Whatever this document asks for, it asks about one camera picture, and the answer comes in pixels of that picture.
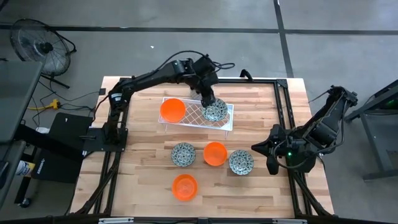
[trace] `black desk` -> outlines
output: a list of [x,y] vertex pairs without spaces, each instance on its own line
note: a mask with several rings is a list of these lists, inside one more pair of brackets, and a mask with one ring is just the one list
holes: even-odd
[[0,171],[6,176],[0,189],[0,208],[14,178],[27,143],[81,163],[81,149],[21,124],[40,78],[40,62],[0,63]]

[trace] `yellow cable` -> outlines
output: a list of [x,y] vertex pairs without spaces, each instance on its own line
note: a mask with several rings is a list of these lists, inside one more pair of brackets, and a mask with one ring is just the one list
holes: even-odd
[[57,99],[54,99],[54,100],[52,100],[52,103],[50,103],[47,106],[43,106],[43,107],[39,107],[39,108],[28,107],[27,109],[29,109],[29,110],[45,110],[45,109],[53,108],[53,109],[57,110],[58,106],[59,106],[59,101]]

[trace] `patterned bowl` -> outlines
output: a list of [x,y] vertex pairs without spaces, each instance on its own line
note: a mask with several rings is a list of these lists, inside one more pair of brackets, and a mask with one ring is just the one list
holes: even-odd
[[208,121],[221,121],[227,113],[228,107],[226,103],[219,98],[212,105],[201,109],[201,114]]
[[195,158],[195,149],[189,143],[178,143],[172,150],[172,161],[176,166],[187,167],[195,161]]
[[229,167],[238,175],[247,175],[254,167],[254,159],[245,150],[237,150],[229,156]]

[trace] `black mount plate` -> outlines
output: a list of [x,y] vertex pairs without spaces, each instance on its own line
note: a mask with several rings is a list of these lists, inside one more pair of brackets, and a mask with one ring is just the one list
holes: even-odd
[[95,136],[95,139],[86,139],[83,146],[84,151],[88,152],[123,152],[127,142],[127,134],[129,130],[119,128],[121,140],[119,144],[104,144],[104,136],[101,128],[89,128],[86,136]]

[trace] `fan grille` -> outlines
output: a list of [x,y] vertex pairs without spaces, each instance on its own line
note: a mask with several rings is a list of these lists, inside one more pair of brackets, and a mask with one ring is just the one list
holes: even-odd
[[42,62],[42,74],[59,76],[70,66],[70,51],[50,26],[32,19],[20,19],[11,27],[11,45],[22,61]]

